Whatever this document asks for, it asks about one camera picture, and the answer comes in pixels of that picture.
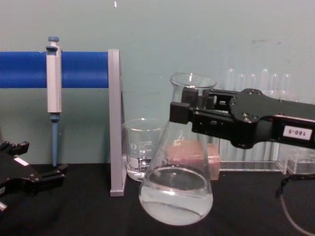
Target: teal wall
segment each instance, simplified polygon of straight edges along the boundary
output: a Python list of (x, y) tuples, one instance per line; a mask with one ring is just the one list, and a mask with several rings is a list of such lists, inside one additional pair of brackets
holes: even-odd
[[(0, 50), (44, 51), (47, 36), (64, 51), (122, 55), (126, 120), (166, 120), (175, 72), (224, 83), (237, 73), (290, 73), (302, 101), (314, 101), (313, 0), (10, 0), (0, 2)], [(0, 89), (1, 138), (31, 142), (25, 159), (50, 163), (45, 90)], [(60, 160), (108, 161), (108, 91), (65, 89)]]

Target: black table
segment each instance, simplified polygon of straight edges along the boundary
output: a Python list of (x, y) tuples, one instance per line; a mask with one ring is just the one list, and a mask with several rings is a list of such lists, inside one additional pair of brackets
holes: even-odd
[[(70, 165), (62, 188), (1, 199), (9, 209), (0, 216), (0, 236), (299, 236), (275, 199), (283, 178), (280, 173), (222, 172), (212, 182), (209, 215), (194, 225), (173, 227), (142, 209), (138, 182), (128, 178), (125, 196), (110, 197), (109, 164)], [(314, 186), (313, 181), (302, 181), (285, 189), (292, 217), (312, 232)]]

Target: cable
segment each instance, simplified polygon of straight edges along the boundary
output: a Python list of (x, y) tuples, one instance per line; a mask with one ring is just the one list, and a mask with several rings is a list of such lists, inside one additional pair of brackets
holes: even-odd
[(286, 204), (285, 204), (285, 202), (284, 202), (284, 196), (283, 196), (283, 194), (280, 195), (280, 200), (281, 200), (281, 205), (282, 205), (284, 214), (285, 214), (287, 220), (291, 223), (291, 225), (292, 225), (295, 229), (297, 229), (298, 231), (300, 231), (301, 233), (303, 233), (303, 234), (305, 234), (305, 235), (307, 235), (307, 236), (315, 236), (315, 234), (313, 234), (313, 233), (311, 233), (311, 232), (308, 232), (308, 231), (306, 231), (306, 230), (303, 230), (300, 226), (298, 226), (298, 225), (294, 222), (294, 220), (292, 219), (292, 217), (290, 216), (290, 214), (289, 214), (289, 212), (288, 212), (288, 210), (287, 210), (287, 208), (286, 208)]

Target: beaker rim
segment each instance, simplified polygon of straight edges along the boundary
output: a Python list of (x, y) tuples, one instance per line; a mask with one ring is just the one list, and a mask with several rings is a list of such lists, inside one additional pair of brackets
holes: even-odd
[[(139, 129), (135, 127), (140, 124), (152, 124), (152, 128)], [(122, 127), (125, 129), (139, 131), (139, 132), (159, 131), (159, 130), (164, 129), (165, 126), (166, 126), (165, 122), (162, 122), (162, 120), (155, 119), (155, 118), (132, 119), (122, 124)]]
[[(182, 82), (178, 80), (178, 78), (184, 78), (187, 79), (189, 78), (189, 81), (185, 82), (185, 80), (183, 80)], [(192, 77), (200, 77), (203, 78), (203, 81), (206, 81), (206, 85), (204, 86), (200, 86), (200, 85), (194, 85), (193, 81), (192, 81)], [(174, 75), (171, 76), (170, 78), (171, 84), (173, 85), (177, 85), (177, 86), (183, 86), (183, 87), (187, 87), (187, 88), (194, 88), (194, 89), (212, 89), (214, 86), (217, 85), (217, 82), (210, 78), (207, 75), (202, 75), (202, 74), (196, 74), (196, 73), (176, 73)]]

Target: pipette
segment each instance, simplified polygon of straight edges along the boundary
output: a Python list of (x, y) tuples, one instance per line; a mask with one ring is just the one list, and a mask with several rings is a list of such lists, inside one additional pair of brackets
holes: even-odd
[(48, 37), (50, 46), (46, 47), (47, 70), (47, 111), (52, 121), (53, 166), (57, 165), (58, 121), (62, 111), (61, 104), (61, 49), (57, 45), (58, 37)]

